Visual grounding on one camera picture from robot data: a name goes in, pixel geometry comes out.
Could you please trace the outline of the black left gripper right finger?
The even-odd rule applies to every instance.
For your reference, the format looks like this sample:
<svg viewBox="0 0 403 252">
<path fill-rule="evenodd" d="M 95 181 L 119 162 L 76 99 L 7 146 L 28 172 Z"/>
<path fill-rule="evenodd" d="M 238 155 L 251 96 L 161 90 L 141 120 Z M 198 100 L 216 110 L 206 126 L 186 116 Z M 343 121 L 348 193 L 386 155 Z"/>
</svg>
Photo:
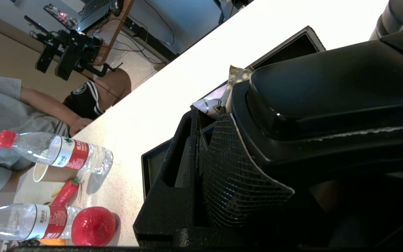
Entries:
<svg viewBox="0 0 403 252">
<path fill-rule="evenodd" d="M 296 193 L 285 205 L 285 232 L 297 243 L 327 246 L 338 210 L 324 210 L 309 190 Z"/>
</svg>

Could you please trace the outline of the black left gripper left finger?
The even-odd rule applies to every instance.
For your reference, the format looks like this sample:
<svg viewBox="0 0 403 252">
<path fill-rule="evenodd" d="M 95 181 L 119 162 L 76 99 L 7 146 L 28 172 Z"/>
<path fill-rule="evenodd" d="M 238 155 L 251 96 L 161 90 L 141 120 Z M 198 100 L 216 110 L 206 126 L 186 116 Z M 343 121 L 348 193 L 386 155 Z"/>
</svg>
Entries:
<svg viewBox="0 0 403 252">
<path fill-rule="evenodd" d="M 133 223 L 140 246 L 171 246 L 206 222 L 199 164 L 206 123 L 205 114 L 188 111 L 171 139 L 141 156 L 144 203 Z"/>
</svg>

